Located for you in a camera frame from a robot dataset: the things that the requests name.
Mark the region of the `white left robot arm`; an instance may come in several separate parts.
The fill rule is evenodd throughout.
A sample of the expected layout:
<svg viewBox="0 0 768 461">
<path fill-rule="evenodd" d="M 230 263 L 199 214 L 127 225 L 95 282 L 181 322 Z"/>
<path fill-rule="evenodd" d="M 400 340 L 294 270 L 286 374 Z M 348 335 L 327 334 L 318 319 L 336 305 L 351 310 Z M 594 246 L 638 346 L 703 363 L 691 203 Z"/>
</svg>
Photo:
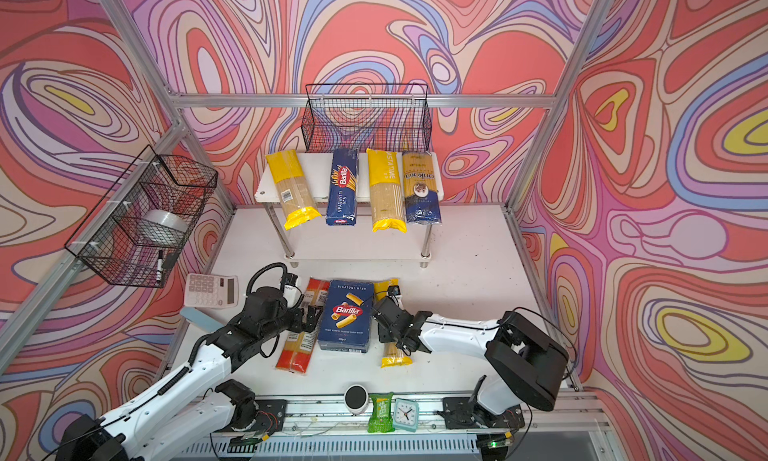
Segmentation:
<svg viewBox="0 0 768 461">
<path fill-rule="evenodd" d="M 199 337 L 187 361 L 146 391 L 98 418 L 82 415 L 52 452 L 57 460 L 170 460 L 220 429 L 251 430 L 264 414 L 253 391 L 232 379 L 284 332 L 312 332 L 323 312 L 304 306 L 298 277 L 283 262 L 260 268 L 245 305 L 226 324 Z"/>
</svg>

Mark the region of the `blue Barilla spaghetti box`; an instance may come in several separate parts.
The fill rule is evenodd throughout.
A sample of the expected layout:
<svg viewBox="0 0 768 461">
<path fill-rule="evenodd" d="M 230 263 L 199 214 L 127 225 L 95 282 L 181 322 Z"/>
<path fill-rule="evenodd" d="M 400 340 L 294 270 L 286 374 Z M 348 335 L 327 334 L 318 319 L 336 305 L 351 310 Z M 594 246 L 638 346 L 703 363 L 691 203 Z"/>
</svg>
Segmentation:
<svg viewBox="0 0 768 461">
<path fill-rule="evenodd" d="M 340 148 L 333 152 L 326 212 L 329 226 L 354 226 L 357 220 L 358 152 Z"/>
</svg>

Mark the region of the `blue Ankara spaghetti bag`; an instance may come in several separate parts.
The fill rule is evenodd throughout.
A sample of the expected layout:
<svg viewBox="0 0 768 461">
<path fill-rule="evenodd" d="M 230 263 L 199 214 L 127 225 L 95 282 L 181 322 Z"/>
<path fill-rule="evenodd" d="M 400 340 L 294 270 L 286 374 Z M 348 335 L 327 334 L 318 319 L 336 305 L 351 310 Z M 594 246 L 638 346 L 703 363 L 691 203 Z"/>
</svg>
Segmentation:
<svg viewBox="0 0 768 461">
<path fill-rule="evenodd" d="M 403 154 L 403 190 L 407 223 L 441 224 L 432 157 L 426 152 Z"/>
</svg>

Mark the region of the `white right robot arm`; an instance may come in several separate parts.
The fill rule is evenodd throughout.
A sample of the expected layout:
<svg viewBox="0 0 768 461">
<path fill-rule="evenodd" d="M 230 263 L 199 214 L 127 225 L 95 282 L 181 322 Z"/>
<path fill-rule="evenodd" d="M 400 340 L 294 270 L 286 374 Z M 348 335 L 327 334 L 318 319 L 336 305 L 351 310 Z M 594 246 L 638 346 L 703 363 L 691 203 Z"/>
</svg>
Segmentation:
<svg viewBox="0 0 768 461">
<path fill-rule="evenodd" d="M 409 313 L 393 294 L 373 304 L 379 339 L 405 354 L 450 353 L 483 359 L 493 373 L 478 379 L 467 398 L 443 400 L 441 416 L 450 429 L 495 428 L 522 404 L 544 412 L 555 408 L 569 354 L 519 311 L 498 320 L 446 318 L 430 311 Z"/>
</svg>

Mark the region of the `yellow spaghetti bag with barcode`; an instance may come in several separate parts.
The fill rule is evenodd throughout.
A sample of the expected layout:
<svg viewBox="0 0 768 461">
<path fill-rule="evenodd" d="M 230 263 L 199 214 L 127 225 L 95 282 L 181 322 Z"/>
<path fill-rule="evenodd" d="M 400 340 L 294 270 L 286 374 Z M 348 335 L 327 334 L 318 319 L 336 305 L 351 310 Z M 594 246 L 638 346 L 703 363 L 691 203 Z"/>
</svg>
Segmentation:
<svg viewBox="0 0 768 461">
<path fill-rule="evenodd" d="M 266 156 L 285 215 L 284 228 L 291 230 L 321 216 L 295 150 Z"/>
</svg>

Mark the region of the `red spaghetti bag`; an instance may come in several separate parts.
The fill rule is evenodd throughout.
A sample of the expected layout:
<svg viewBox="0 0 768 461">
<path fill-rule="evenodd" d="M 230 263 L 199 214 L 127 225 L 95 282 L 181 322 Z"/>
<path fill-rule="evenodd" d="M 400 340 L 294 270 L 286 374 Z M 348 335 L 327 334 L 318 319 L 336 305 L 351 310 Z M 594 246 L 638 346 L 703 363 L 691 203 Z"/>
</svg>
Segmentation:
<svg viewBox="0 0 768 461">
<path fill-rule="evenodd" d="M 309 280 L 301 303 L 301 307 L 305 309 L 306 314 L 309 314 L 310 307 L 312 307 L 315 309 L 317 320 L 321 319 L 321 311 L 325 306 L 329 287 L 330 282 L 328 280 L 315 278 Z M 290 332 L 276 363 L 276 368 L 291 373 L 306 374 L 315 346 L 317 332 L 318 324 L 315 325 L 315 329 L 312 332 Z"/>
</svg>

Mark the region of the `blue Barilla rigatoni box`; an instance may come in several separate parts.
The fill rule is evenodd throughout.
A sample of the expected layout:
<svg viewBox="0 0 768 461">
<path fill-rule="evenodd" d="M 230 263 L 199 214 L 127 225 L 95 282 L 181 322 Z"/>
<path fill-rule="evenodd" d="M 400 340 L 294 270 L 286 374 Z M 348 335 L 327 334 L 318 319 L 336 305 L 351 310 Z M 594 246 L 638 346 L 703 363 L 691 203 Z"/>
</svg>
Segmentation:
<svg viewBox="0 0 768 461">
<path fill-rule="evenodd" d="M 374 297 L 372 282 L 332 280 L 317 332 L 319 348 L 366 353 L 371 339 Z"/>
</svg>

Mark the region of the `yellow Pastatime spaghetti bag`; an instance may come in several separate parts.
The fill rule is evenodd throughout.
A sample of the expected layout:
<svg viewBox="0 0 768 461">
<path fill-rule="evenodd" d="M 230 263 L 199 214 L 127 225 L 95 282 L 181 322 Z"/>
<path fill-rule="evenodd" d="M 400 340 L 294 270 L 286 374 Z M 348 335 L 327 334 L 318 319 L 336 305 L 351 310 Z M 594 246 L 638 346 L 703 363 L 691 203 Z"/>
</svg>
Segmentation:
<svg viewBox="0 0 768 461">
<path fill-rule="evenodd" d="M 407 232 L 405 199 L 397 154 L 367 150 L 372 231 L 394 229 Z"/>
<path fill-rule="evenodd" d="M 391 278 L 387 281 L 381 281 L 374 284 L 375 301 L 374 304 L 383 300 L 389 295 L 390 289 L 394 287 L 394 300 L 400 309 L 403 309 L 402 293 L 399 287 L 399 279 Z M 394 366 L 407 366 L 412 364 L 412 359 L 404 351 L 399 349 L 394 341 L 381 324 L 377 324 L 379 342 L 383 345 L 383 357 L 381 361 L 382 368 Z"/>
</svg>

